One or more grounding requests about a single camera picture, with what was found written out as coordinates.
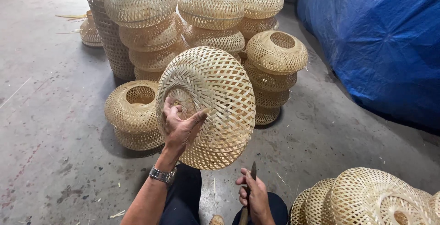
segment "wristwatch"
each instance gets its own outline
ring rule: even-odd
[[[156,169],[153,165],[150,171],[150,177],[154,178],[155,180],[165,182],[169,186],[173,183],[174,178],[176,177],[176,172],[177,167],[174,167],[171,172],[162,172]]]

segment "blue tarp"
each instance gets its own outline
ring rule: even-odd
[[[440,0],[298,0],[297,9],[357,104],[440,132]]]

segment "concrete floor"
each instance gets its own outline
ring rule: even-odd
[[[103,114],[116,87],[103,50],[84,47],[79,34],[56,34],[80,22],[55,14],[84,14],[86,0],[1,1],[0,224],[119,224],[121,217],[109,216],[127,210],[158,155],[115,140]],[[233,182],[253,161],[268,190],[289,207],[302,190],[357,166],[387,171],[431,194],[439,190],[440,147],[354,104],[294,10],[286,4],[277,18],[281,31],[309,48],[308,68],[299,72],[280,119],[254,130],[235,163],[202,171],[203,225],[214,214],[232,222],[241,207]]]

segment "metal watch band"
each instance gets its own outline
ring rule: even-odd
[[[153,167],[151,168],[151,171],[150,171],[150,177],[152,177],[158,181],[168,183],[169,179],[171,177],[171,172],[162,172],[160,170],[157,170],[153,165]]]

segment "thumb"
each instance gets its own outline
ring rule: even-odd
[[[190,126],[190,128],[194,128],[198,123],[203,123],[205,122],[206,117],[208,116],[206,114],[205,110],[201,110],[199,112],[197,112],[196,114],[194,114],[192,117],[190,117],[188,119],[188,125]]]
[[[250,176],[250,172],[248,171],[246,173],[246,184],[250,188],[252,192],[256,192],[259,190],[258,185],[256,184],[256,181]]]

